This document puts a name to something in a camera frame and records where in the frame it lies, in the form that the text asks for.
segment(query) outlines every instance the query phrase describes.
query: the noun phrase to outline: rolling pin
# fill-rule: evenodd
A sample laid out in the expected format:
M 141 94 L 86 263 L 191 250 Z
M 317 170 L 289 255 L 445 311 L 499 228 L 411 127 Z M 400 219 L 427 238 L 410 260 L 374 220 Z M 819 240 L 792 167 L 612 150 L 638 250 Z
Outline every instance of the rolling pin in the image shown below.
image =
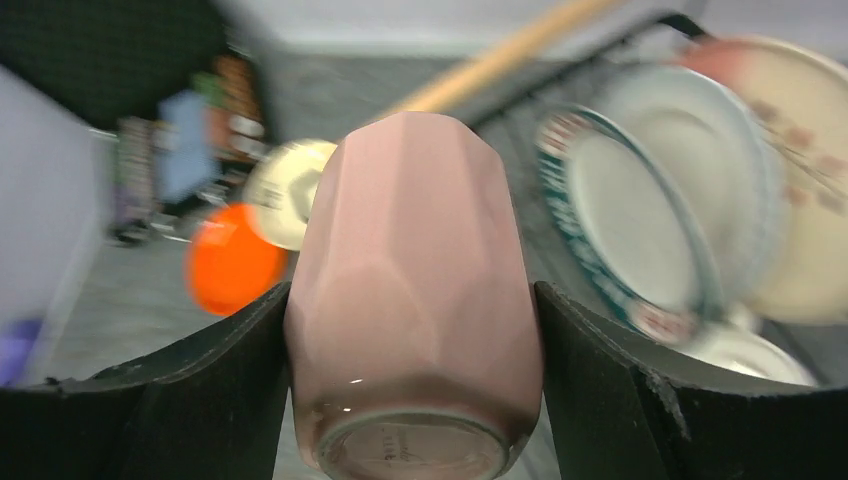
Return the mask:
M 570 0 L 545 12 L 481 56 L 460 64 L 393 105 L 372 121 L 404 111 L 443 112 L 518 68 L 564 34 L 623 3 L 625 0 Z M 317 189 L 317 180 L 335 145 L 322 140 L 299 140 L 272 152 L 247 182 L 244 201 L 253 205 L 254 227 L 267 242 L 300 250 Z M 311 177 L 307 188 L 297 179 Z

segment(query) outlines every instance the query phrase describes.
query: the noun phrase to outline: orange bowl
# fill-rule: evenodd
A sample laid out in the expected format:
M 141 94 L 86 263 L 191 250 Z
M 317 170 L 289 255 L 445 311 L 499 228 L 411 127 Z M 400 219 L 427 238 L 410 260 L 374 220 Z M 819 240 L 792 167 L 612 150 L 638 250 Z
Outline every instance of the orange bowl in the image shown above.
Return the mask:
M 194 234 L 188 250 L 188 289 L 214 315 L 239 311 L 277 283 L 286 268 L 286 251 L 253 231 L 248 208 L 238 203 L 216 211 Z

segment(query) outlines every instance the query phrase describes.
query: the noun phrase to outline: purple object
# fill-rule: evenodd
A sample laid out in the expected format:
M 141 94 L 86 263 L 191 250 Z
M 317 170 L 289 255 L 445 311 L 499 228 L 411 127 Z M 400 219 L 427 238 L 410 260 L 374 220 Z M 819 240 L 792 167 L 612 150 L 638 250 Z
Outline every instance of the purple object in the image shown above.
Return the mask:
M 18 320 L 0 333 L 0 386 L 12 386 L 21 379 L 43 324 L 41 319 Z

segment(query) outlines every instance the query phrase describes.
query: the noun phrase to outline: wooden stick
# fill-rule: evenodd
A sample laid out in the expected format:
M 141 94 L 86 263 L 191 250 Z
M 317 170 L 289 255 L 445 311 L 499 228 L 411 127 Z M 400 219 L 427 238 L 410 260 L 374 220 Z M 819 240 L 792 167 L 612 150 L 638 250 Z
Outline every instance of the wooden stick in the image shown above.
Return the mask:
M 443 112 L 530 60 L 575 28 L 624 0 L 568 0 L 511 35 L 482 56 L 447 71 L 439 79 L 383 112 Z

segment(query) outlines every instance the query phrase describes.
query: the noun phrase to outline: green-rimmed plate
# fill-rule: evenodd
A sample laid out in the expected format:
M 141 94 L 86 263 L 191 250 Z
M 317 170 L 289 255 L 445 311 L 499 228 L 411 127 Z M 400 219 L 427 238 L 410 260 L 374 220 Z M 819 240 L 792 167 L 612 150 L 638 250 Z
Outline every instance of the green-rimmed plate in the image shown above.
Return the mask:
M 571 106 L 542 124 L 537 146 L 557 229 L 620 321 L 679 345 L 720 317 L 703 233 L 668 175 L 627 134 Z

